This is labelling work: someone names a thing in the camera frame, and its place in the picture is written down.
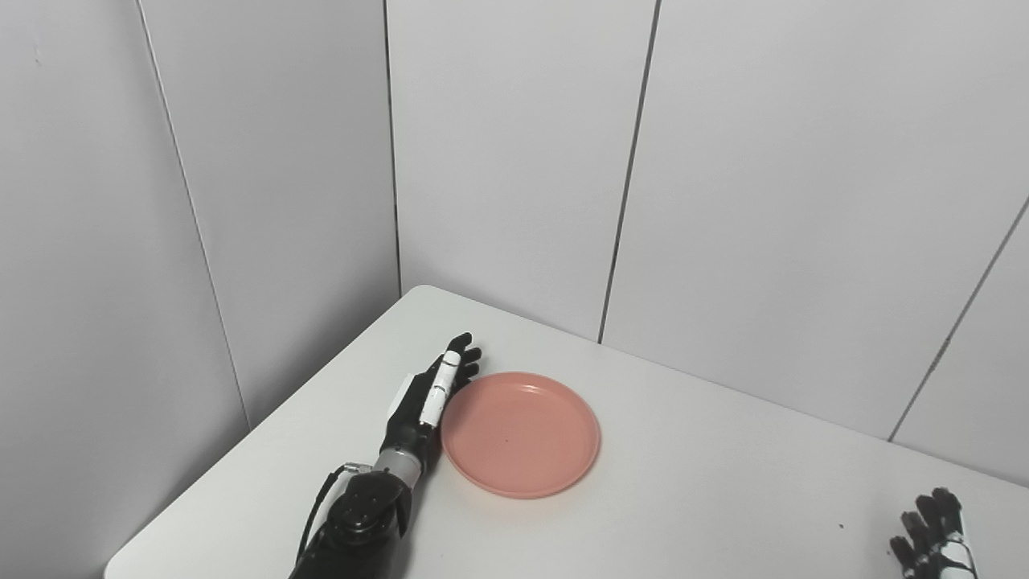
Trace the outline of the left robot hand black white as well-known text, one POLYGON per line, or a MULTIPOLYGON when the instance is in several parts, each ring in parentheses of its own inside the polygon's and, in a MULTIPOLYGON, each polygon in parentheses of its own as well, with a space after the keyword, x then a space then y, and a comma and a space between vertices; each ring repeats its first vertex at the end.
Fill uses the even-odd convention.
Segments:
POLYGON ((381 450, 415 458, 426 473, 440 458, 440 423, 449 401, 478 376, 482 351, 466 332, 452 338, 427 370, 416 374, 389 417, 381 450))

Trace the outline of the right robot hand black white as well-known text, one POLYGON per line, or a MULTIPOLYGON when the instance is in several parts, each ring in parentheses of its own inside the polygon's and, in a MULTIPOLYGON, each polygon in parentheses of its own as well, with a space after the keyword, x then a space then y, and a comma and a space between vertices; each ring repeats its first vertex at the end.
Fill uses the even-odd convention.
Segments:
POLYGON ((962 505, 947 487, 915 499, 916 509, 900 514, 904 536, 889 548, 904 578, 978 578, 973 549, 965 532, 962 505))

